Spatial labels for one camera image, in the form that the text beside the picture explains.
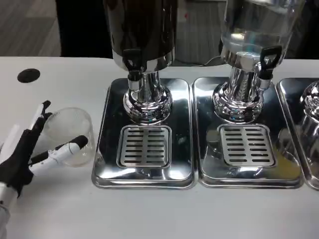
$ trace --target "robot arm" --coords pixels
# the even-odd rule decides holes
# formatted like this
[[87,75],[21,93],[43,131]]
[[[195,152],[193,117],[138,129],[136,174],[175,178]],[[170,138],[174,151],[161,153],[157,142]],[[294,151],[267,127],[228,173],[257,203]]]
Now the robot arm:
[[80,135],[70,142],[31,158],[34,147],[51,113],[45,113],[50,101],[42,103],[32,120],[29,129],[19,133],[15,125],[5,140],[0,152],[0,239],[6,238],[6,225],[10,209],[21,195],[22,188],[28,185],[33,176],[56,167],[62,161],[81,150],[88,139]]

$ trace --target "stainless steel drip tray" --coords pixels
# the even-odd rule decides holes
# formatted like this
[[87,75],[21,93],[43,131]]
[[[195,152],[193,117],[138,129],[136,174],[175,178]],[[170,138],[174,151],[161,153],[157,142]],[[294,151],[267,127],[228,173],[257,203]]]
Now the stainless steel drip tray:
[[212,102],[215,88],[226,80],[204,77],[192,85],[199,181],[206,187],[300,187],[301,169],[295,152],[286,151],[291,136],[274,86],[264,93],[264,107],[256,121],[233,124],[217,116]]
[[100,188],[173,188],[194,185],[191,107],[188,83],[161,79],[172,95],[165,121],[140,126],[131,122],[123,107],[127,79],[108,89],[97,144],[93,183]]
[[118,166],[165,168],[171,158],[171,129],[129,125],[122,129],[119,145]]
[[306,183],[311,188],[319,190],[319,123],[304,113],[300,101],[305,89],[316,81],[319,81],[319,78],[283,79],[278,83],[277,91]]
[[226,163],[241,167],[269,167],[275,164],[269,130],[264,125],[223,124],[220,133]]

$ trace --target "black circular hole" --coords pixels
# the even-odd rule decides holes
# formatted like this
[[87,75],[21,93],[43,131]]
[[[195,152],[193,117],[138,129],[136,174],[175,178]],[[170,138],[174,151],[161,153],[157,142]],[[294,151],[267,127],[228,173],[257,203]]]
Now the black circular hole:
[[21,71],[17,77],[18,81],[21,83],[30,83],[40,77],[40,71],[37,69],[26,69]]

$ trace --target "white countertop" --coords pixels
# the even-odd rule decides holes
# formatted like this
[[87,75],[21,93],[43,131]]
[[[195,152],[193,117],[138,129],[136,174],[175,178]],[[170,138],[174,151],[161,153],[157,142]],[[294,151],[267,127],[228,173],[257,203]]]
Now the white countertop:
[[[36,68],[29,84],[18,73]],[[161,77],[192,83],[202,76],[228,76],[230,67],[172,67]],[[111,81],[126,77],[112,60],[97,58],[0,58],[0,142],[14,123],[27,127],[38,104],[51,111],[80,107],[100,128]],[[274,82],[319,77],[319,60],[286,60]],[[186,191],[103,190],[91,182],[93,161],[82,168],[51,170],[23,189],[7,227],[8,239],[317,239],[319,192],[208,189]]]

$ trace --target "drip tray grate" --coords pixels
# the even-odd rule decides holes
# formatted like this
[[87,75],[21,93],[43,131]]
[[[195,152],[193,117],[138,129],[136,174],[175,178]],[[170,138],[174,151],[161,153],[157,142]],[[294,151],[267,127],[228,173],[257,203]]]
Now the drip tray grate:
[[224,160],[233,166],[265,167],[275,164],[269,130],[261,124],[219,128]]
[[168,126],[126,126],[121,131],[117,162],[122,167],[166,167],[170,137]]

